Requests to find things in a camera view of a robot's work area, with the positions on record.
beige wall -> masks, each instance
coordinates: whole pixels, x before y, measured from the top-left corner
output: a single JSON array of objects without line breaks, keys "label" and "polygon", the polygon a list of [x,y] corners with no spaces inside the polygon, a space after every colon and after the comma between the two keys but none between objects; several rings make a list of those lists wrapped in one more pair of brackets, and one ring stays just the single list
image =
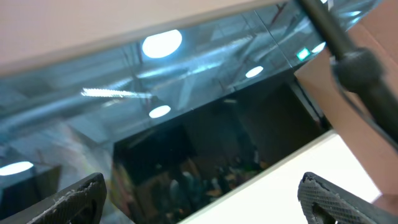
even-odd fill
[{"label": "beige wall", "polygon": [[[398,95],[397,11],[398,1],[384,0],[349,34],[359,46],[370,48],[382,60],[387,71],[386,81]],[[338,94],[331,78],[329,56],[328,51],[324,50],[302,67],[296,76],[381,192],[398,194],[398,155]]]},{"label": "beige wall", "polygon": [[1,0],[0,75],[282,0]]}]

green exit sign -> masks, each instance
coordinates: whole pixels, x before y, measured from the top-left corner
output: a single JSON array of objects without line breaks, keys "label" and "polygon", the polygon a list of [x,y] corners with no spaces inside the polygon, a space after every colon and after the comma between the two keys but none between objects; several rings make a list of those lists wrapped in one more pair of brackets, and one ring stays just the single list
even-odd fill
[{"label": "green exit sign", "polygon": [[297,53],[297,57],[298,59],[300,59],[301,61],[306,59],[308,56],[310,56],[310,51],[307,48],[304,48],[303,50],[301,50],[299,53]]}]

cable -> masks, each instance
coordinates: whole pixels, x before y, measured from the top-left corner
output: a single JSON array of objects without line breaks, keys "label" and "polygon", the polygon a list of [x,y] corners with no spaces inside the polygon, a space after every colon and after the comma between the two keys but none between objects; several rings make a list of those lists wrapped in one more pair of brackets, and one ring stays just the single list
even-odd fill
[{"label": "cable", "polygon": [[356,104],[349,98],[349,96],[345,93],[345,89],[343,86],[341,86],[341,83],[338,79],[337,75],[333,75],[333,78],[335,79],[337,89],[340,93],[340,95],[343,97],[345,102],[347,102],[350,107],[359,115],[359,117],[362,118],[363,121],[365,121],[375,132],[377,132],[382,138],[384,138],[396,151],[398,151],[398,144],[388,135],[380,126],[373,121],[372,118],[370,118],[368,115],[364,114],[363,111],[356,106]]}]

ceiling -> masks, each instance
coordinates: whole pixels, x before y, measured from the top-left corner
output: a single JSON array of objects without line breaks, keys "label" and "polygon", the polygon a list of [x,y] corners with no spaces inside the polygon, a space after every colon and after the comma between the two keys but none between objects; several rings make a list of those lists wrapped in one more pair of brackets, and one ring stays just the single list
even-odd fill
[{"label": "ceiling", "polygon": [[[348,29],[378,2],[327,4]],[[141,40],[3,78],[0,156],[17,151],[38,172],[61,165],[61,189],[92,172],[107,179],[115,141],[290,69],[302,63],[297,57],[302,49],[322,43],[293,2],[179,31],[181,46],[164,58],[146,57]],[[259,65],[264,70],[258,76],[245,77]],[[83,88],[148,92],[172,110],[152,119],[148,99],[82,96]],[[0,177],[0,189],[29,175]]]}]

white wall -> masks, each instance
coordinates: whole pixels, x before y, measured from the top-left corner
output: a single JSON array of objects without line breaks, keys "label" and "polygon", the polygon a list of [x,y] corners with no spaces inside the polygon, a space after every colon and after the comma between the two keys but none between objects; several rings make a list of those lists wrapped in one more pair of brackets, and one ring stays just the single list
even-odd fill
[{"label": "white wall", "polygon": [[297,189],[308,171],[368,202],[380,195],[343,140],[331,131],[182,223],[307,223]]}]

